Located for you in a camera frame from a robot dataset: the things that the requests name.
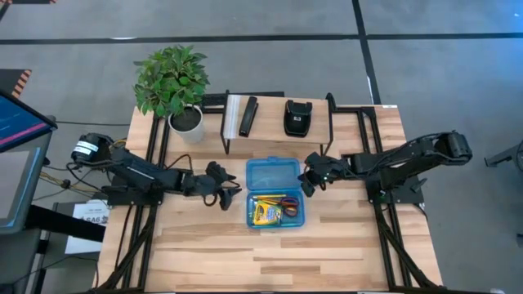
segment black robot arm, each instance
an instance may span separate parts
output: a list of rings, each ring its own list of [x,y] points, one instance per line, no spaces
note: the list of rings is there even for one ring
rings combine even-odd
[[[456,131],[441,132],[410,140],[379,154],[343,154],[342,158],[309,155],[306,170],[298,177],[310,197],[318,185],[326,189],[336,180],[367,180],[378,177],[380,190],[402,185],[409,178],[439,165],[463,165],[472,158],[467,139]]]
[[[192,170],[182,168],[166,169],[116,146],[108,136],[96,133],[81,136],[71,158],[73,169],[105,169],[115,175],[111,186],[101,188],[109,197],[109,205],[157,205],[167,192],[184,196],[213,195],[215,200],[206,205],[213,205],[219,197],[221,209],[227,210],[232,197],[241,191],[232,181],[236,177],[227,174],[216,162],[208,164],[205,175],[195,175]],[[224,187],[225,182],[234,186]]]

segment clear blue plastic box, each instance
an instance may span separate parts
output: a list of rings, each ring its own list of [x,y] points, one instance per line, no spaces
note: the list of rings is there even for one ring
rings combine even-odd
[[[303,202],[300,180],[300,163],[295,158],[259,158],[247,161],[247,225],[254,229],[274,229],[300,227],[305,223],[305,203]],[[286,197],[298,199],[300,205],[297,215],[286,216],[282,213],[278,225],[254,225],[253,213],[256,199],[263,194],[286,194]]]

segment concrete floor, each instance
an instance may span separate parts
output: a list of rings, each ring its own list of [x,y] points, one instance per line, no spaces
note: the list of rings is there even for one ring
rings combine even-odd
[[[361,0],[367,33],[523,32],[523,4],[504,1]],[[60,0],[12,5],[0,39],[175,37],[281,33],[357,33],[350,1]],[[128,123],[134,60],[170,44],[2,46],[0,68],[32,69],[24,102],[60,120]],[[434,131],[465,134],[474,159],[464,167],[427,172],[423,187],[432,239],[445,285],[454,289],[523,292],[521,174],[513,164],[486,168],[490,156],[523,138],[523,39],[369,41],[382,103],[399,105],[408,138]],[[339,104],[371,103],[358,40],[200,42],[209,92],[285,91]],[[68,162],[71,146],[88,131],[124,137],[127,127],[60,125],[49,159]],[[58,171],[53,174],[66,177]],[[88,178],[106,183],[101,175]],[[35,197],[56,191],[43,182]],[[84,200],[65,192],[39,202]],[[45,293],[84,291],[91,264],[52,269],[67,280]]]

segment monitor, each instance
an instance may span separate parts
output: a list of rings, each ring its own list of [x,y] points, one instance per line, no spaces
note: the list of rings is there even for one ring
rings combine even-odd
[[[0,90],[0,153],[55,129],[51,119]]]

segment white pot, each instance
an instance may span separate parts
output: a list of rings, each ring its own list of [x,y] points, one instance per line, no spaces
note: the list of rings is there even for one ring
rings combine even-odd
[[[188,144],[195,144],[195,143],[200,142],[201,140],[203,140],[203,136],[205,135],[205,128],[203,127],[202,110],[196,105],[194,106],[194,108],[198,110],[201,119],[199,120],[198,126],[196,126],[194,129],[192,129],[190,131],[178,131],[177,129],[175,129],[171,124],[172,114],[169,115],[168,120],[167,120],[169,122],[169,126],[171,127],[171,129],[176,134],[180,135],[180,137],[183,139],[183,141]]]

